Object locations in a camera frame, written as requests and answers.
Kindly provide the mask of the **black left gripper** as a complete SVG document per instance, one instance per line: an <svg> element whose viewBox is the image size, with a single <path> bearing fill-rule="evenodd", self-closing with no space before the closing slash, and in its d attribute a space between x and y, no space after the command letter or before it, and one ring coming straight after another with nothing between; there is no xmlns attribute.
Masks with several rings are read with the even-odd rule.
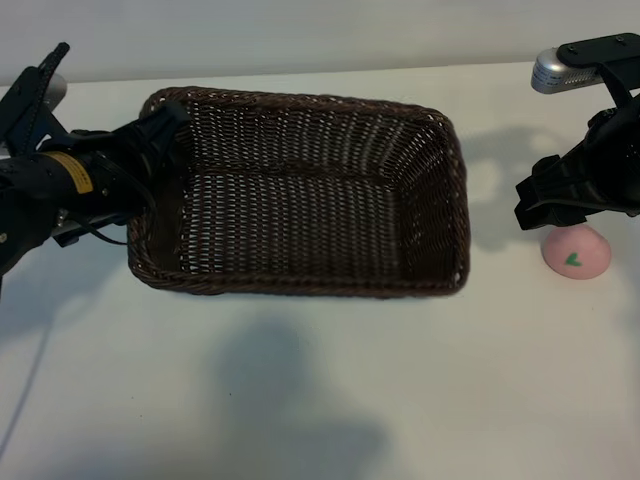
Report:
<svg viewBox="0 0 640 480"><path fill-rule="evenodd" d="M167 150L189 114L177 102L114 131L66 131L60 124L37 150L49 168L40 182L37 244L52 238L60 246L90 234L119 242L101 232L155 205L155 149Z"/></svg>

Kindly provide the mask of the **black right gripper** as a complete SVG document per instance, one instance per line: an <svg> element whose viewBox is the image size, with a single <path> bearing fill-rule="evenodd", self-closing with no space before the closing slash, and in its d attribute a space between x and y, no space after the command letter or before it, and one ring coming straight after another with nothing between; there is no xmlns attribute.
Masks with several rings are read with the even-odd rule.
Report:
<svg viewBox="0 0 640 480"><path fill-rule="evenodd" d="M516 186L515 216L522 230L545 226L570 227L586 215L603 211L639 213L639 98L623 107L602 110L587 123L578 164L587 181L580 186L577 205L543 201L536 183L566 183L573 179L570 155L537 161L529 177Z"/></svg>

